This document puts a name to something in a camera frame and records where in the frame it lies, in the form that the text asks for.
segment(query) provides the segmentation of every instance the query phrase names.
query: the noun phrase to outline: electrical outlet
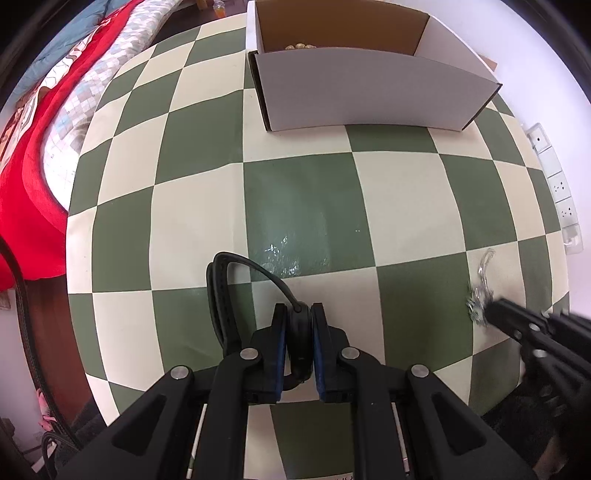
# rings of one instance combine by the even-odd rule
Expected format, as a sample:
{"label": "electrical outlet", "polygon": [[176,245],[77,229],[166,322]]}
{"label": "electrical outlet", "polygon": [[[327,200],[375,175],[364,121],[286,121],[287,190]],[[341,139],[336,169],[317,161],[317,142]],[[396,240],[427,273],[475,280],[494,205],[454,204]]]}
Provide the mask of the electrical outlet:
{"label": "electrical outlet", "polygon": [[553,147],[547,148],[542,153],[538,153],[538,158],[540,159],[540,164],[542,165],[546,178],[562,171],[562,166]]}
{"label": "electrical outlet", "polygon": [[578,223],[562,229],[562,240],[567,255],[579,254],[583,251],[583,237]]}
{"label": "electrical outlet", "polygon": [[548,187],[550,187],[550,193],[552,194],[555,203],[570,197],[569,184],[566,181],[566,176],[563,171],[552,175],[546,180],[548,181]]}
{"label": "electrical outlet", "polygon": [[525,134],[530,139],[531,145],[537,153],[541,153],[552,146],[540,124],[535,124]]}
{"label": "electrical outlet", "polygon": [[572,197],[556,202],[556,211],[558,212],[558,220],[562,228],[579,223],[577,210],[574,208]]}

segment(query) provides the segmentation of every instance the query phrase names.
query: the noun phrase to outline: green square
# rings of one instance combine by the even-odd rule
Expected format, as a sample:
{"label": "green square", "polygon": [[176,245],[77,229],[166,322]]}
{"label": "green square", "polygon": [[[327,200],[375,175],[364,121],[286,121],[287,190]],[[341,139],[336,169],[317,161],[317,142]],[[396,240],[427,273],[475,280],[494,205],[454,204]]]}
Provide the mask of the green square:
{"label": "green square", "polygon": [[537,170],[536,168],[528,168],[527,171],[530,174],[530,179],[535,190],[535,196],[538,199],[545,232],[558,232],[560,230],[560,221],[544,172]]}
{"label": "green square", "polygon": [[245,56],[244,61],[244,88],[254,88],[255,81],[252,78],[251,66],[248,63],[248,55]]}
{"label": "green square", "polygon": [[378,267],[386,364],[432,371],[472,354],[466,254]]}
{"label": "green square", "polygon": [[[256,330],[250,284],[230,285],[230,297],[243,346]],[[187,365],[194,371],[217,365],[220,347],[209,314],[207,288],[152,292],[154,317],[164,370]]]}
{"label": "green square", "polygon": [[76,345],[84,371],[93,377],[107,379],[103,359],[100,355],[99,338],[96,334],[95,307],[92,293],[69,294],[70,315]]}
{"label": "green square", "polygon": [[271,415],[288,479],[353,471],[353,433],[348,403],[279,403],[271,405]]}
{"label": "green square", "polygon": [[243,90],[168,114],[156,183],[242,162]]}
{"label": "green square", "polygon": [[152,188],[97,207],[92,230],[92,291],[150,289]]}
{"label": "green square", "polygon": [[468,405],[478,415],[495,407],[519,381],[519,347],[508,338],[472,357]]}
{"label": "green square", "polygon": [[173,48],[180,47],[181,45],[185,45],[189,42],[195,41],[197,39],[197,35],[199,34],[199,30],[201,27],[195,27],[191,30],[187,30],[186,32],[177,33],[172,37],[168,37],[166,40],[158,42],[156,44],[156,48],[152,52],[152,57],[157,57],[161,53],[166,51],[172,50]]}
{"label": "green square", "polygon": [[462,219],[466,250],[516,241],[511,208],[494,162],[458,155],[441,159]]}
{"label": "green square", "polygon": [[237,53],[244,50],[246,41],[246,28],[239,28],[229,32],[218,33],[210,37],[197,40],[193,44],[185,66],[193,65],[200,61],[215,59]]}
{"label": "green square", "polygon": [[130,71],[111,80],[96,109],[99,110],[103,105],[106,105],[113,100],[117,100],[117,98],[123,97],[123,95],[129,93],[134,88],[135,82],[138,81],[138,78],[144,71],[144,67],[147,63],[148,62],[145,61],[135,66]]}
{"label": "green square", "polygon": [[437,153],[429,130],[406,125],[346,125],[354,152],[399,151]]}
{"label": "green square", "polygon": [[121,415],[128,407],[130,407],[138,398],[140,398],[144,392],[136,390],[134,388],[124,387],[117,383],[109,382],[115,405]]}
{"label": "green square", "polygon": [[107,156],[111,148],[111,140],[113,139],[110,138],[104,141],[78,159],[70,199],[70,216],[84,212],[84,210],[95,207],[99,203],[100,183],[103,179]]}
{"label": "green square", "polygon": [[496,109],[501,113],[506,113],[507,115],[515,116],[513,115],[513,112],[509,109],[503,98],[498,93],[492,98],[492,103],[496,106]]}
{"label": "green square", "polygon": [[567,292],[564,297],[562,297],[559,301],[557,301],[552,307],[552,313],[560,313],[563,310],[567,312],[570,310],[570,297],[569,292]]}
{"label": "green square", "polygon": [[179,75],[181,70],[133,89],[121,112],[115,135],[168,112]]}
{"label": "green square", "polygon": [[375,265],[351,153],[245,163],[244,198],[249,257],[275,275]]}
{"label": "green square", "polygon": [[493,160],[525,165],[515,140],[499,112],[491,108],[483,109],[476,117],[476,124]]}
{"label": "green square", "polygon": [[519,241],[525,306],[536,313],[552,306],[552,273],[545,235]]}

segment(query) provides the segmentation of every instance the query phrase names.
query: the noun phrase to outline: green and white checkered tablecloth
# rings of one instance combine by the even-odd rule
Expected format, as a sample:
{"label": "green and white checkered tablecloth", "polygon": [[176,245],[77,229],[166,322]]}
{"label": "green and white checkered tablecloth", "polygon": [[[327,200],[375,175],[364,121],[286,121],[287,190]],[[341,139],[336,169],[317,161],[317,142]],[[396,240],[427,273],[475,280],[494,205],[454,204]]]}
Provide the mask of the green and white checkered tablecloth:
{"label": "green and white checkered tablecloth", "polygon": [[[322,301],[352,345],[388,365],[425,364],[487,411],[515,387],[519,354],[468,316],[486,249],[496,251],[495,294],[536,311],[568,305],[556,210],[519,122],[497,96],[461,133],[267,133],[244,48],[245,15],[171,37],[121,68],[92,119],[67,279],[105,420],[173,366],[220,361],[205,271],[221,250]],[[269,325],[280,292],[248,270],[233,279],[243,329]],[[349,407],[317,398],[310,380],[276,406],[251,407],[246,478],[352,471]]]}

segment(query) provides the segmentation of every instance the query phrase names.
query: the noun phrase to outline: black cable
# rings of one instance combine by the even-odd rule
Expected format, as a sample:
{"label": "black cable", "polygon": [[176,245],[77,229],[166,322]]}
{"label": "black cable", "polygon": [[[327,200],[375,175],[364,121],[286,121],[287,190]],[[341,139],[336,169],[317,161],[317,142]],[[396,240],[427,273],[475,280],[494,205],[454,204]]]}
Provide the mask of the black cable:
{"label": "black cable", "polygon": [[82,448],[82,444],[71,430],[68,422],[62,415],[59,408],[57,408],[56,401],[53,398],[51,390],[47,384],[47,380],[43,375],[41,362],[39,361],[37,350],[35,348],[35,337],[33,335],[33,326],[31,324],[29,302],[27,299],[27,286],[25,285],[25,280],[22,276],[21,268],[18,265],[17,259],[2,236],[0,236],[0,255],[6,261],[6,264],[8,265],[8,268],[14,277],[18,326],[21,331],[22,348],[25,352],[25,358],[27,359],[27,364],[33,379],[33,384],[35,385],[35,388],[41,389],[47,405],[51,410],[51,414],[56,419],[56,428],[58,428],[61,433],[65,434],[69,438],[70,442],[76,445],[77,449],[80,449]]}
{"label": "black cable", "polygon": [[45,432],[43,434],[43,437],[41,437],[41,454],[43,455],[43,463],[45,464],[45,469],[50,480],[55,480],[57,476],[56,467],[53,465],[53,462],[50,460],[49,455],[47,454],[47,448],[49,447],[49,443],[52,441],[67,445],[77,452],[79,452],[80,449],[74,445],[74,443],[72,443],[68,437],[60,435],[57,432]]}
{"label": "black cable", "polygon": [[250,258],[243,257],[238,254],[232,254],[229,252],[220,252],[216,255],[216,257],[218,255],[223,255],[224,257],[226,257],[228,259],[229,262],[240,263],[242,265],[246,265],[247,267],[251,267],[251,268],[257,270],[258,272],[262,273],[269,280],[271,280],[277,286],[277,288],[279,288],[279,290],[281,290],[283,295],[285,295],[287,300],[289,300],[289,302],[291,303],[291,306],[293,307],[295,312],[301,311],[300,303],[297,301],[296,297],[293,295],[290,288],[285,284],[285,282],[282,279],[280,279],[276,275],[272,274],[268,270],[265,270],[258,263],[253,262]]}
{"label": "black cable", "polygon": [[265,270],[249,258],[230,252],[218,253],[214,257],[213,262],[207,266],[207,299],[209,301],[209,312],[212,318],[213,330],[216,334],[217,341],[222,346],[224,356],[241,349],[241,342],[228,291],[228,265],[230,263],[246,265],[262,273],[281,290],[283,295],[291,303],[294,311],[301,312],[301,304],[282,279]]}

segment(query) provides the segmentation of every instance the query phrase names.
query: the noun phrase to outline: bed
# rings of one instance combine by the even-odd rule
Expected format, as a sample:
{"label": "bed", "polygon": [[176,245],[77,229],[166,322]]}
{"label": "bed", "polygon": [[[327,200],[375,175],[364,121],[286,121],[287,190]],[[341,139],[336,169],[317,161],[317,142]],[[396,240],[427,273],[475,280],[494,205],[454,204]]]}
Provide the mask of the bed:
{"label": "bed", "polygon": [[[90,120],[111,78],[150,45],[180,1],[95,1],[41,52],[11,95],[16,111],[0,138],[0,234],[25,279],[65,274],[67,209]],[[13,282],[0,261],[0,290]]]}

